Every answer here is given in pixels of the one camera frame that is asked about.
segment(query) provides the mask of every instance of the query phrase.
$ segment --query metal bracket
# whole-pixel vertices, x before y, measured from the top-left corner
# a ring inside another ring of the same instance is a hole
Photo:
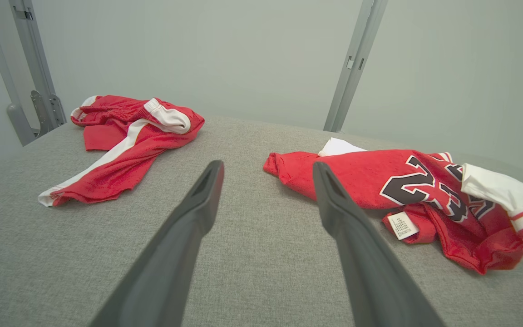
[[[54,129],[52,121],[48,116],[48,111],[44,105],[44,99],[38,91],[31,91],[31,101],[34,102],[35,113],[38,114],[39,119],[39,134],[38,137]]]
[[[352,56],[348,56],[348,62],[346,63],[346,69],[352,69],[352,66],[355,64],[355,61],[352,60]]]
[[[39,37],[37,15],[31,0],[9,0],[9,5],[15,16],[17,33],[19,33],[21,46],[23,46],[23,51],[25,52],[25,58],[30,68],[35,89],[42,98],[42,104],[39,105],[40,110],[45,109],[47,112],[44,116],[47,119],[45,126],[50,128],[41,128],[39,134],[43,135],[66,123],[66,118],[64,117],[60,99],[55,95],[56,91],[54,90],[52,76],[45,58],[44,46]],[[31,94],[32,99],[34,99],[34,93],[32,92]],[[42,124],[41,112],[38,112],[38,118],[40,124]]]
[[[54,113],[54,119],[58,126],[64,124],[64,108],[62,107],[62,102],[60,97],[55,94],[51,94],[49,98],[50,103],[52,104],[52,112]]]

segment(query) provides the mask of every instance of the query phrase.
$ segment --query red garment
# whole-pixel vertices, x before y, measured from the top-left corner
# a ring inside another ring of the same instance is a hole
[[[516,230],[512,222],[523,212],[511,218],[500,205],[461,192],[463,171],[449,154],[398,149],[330,157],[271,153],[264,170],[316,200],[315,161],[328,164],[359,207],[402,207],[419,228],[404,239],[407,243],[430,243],[438,235],[446,257],[482,275],[487,269],[512,269],[523,256],[523,227]],[[393,232],[389,215],[383,222]]]
[[[109,150],[89,169],[39,195],[46,206],[74,198],[83,203],[117,199],[136,186],[158,155],[197,137],[205,120],[159,99],[91,97],[71,114],[84,128],[86,150]]]

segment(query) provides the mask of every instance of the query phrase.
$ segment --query gray upholstery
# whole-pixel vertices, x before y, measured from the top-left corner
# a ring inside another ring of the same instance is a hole
[[[185,326],[351,326],[334,240],[316,204],[263,172],[270,152],[317,152],[336,136],[365,149],[390,143],[358,136],[208,118],[195,141],[167,151],[118,200],[37,203],[41,192],[102,156],[84,150],[67,124],[0,166],[0,327],[84,326],[145,244],[213,159],[226,164],[216,223],[204,238]],[[482,158],[457,162],[512,172]],[[523,178],[522,172],[512,172]],[[448,326],[523,326],[523,261],[485,277],[444,258],[440,244],[409,246],[372,223]]]

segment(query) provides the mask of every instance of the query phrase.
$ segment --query clothing tag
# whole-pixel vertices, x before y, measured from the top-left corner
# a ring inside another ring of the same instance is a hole
[[[419,228],[413,224],[406,213],[397,213],[388,218],[390,226],[393,228],[393,231],[399,240],[408,238],[409,236],[419,232]]]

